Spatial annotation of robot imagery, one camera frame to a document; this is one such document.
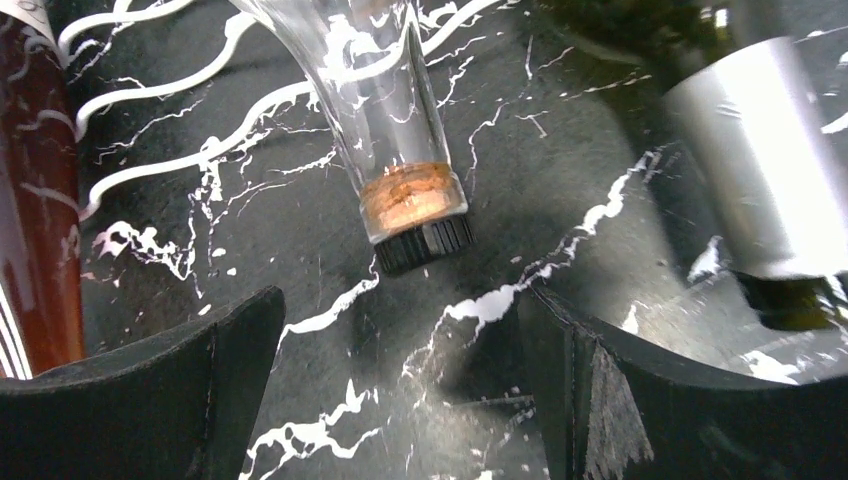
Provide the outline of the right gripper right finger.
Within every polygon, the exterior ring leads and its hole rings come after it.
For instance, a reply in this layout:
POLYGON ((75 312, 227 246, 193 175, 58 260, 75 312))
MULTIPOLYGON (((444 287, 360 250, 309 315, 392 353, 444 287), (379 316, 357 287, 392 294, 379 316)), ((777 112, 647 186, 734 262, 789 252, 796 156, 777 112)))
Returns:
POLYGON ((554 479, 843 479, 847 381, 791 386, 721 370, 545 288, 517 303, 554 479))

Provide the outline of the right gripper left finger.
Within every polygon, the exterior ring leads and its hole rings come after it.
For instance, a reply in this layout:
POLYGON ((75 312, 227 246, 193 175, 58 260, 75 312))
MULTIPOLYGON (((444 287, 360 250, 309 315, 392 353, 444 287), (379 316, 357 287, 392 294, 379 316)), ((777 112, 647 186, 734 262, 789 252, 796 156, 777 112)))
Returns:
POLYGON ((285 322, 277 287, 220 319, 1 383, 5 479, 235 479, 285 322))

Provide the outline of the dark silver-capped wine bottle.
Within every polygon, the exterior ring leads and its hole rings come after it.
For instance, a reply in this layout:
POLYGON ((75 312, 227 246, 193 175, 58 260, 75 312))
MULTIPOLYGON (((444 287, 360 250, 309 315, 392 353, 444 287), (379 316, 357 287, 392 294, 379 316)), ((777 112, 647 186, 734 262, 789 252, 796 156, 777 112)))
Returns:
POLYGON ((772 1, 541 1, 602 58, 644 67, 702 175, 731 268, 778 330, 847 322, 847 163, 772 1))

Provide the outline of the clear cork-stoppered bottle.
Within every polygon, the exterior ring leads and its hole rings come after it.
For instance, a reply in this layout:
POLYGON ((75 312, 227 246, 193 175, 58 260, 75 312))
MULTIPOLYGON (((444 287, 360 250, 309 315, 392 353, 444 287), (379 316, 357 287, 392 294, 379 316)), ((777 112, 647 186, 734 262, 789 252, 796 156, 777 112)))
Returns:
POLYGON ((399 276, 470 246, 468 203, 409 1, 242 1, 314 88, 381 270, 399 276))

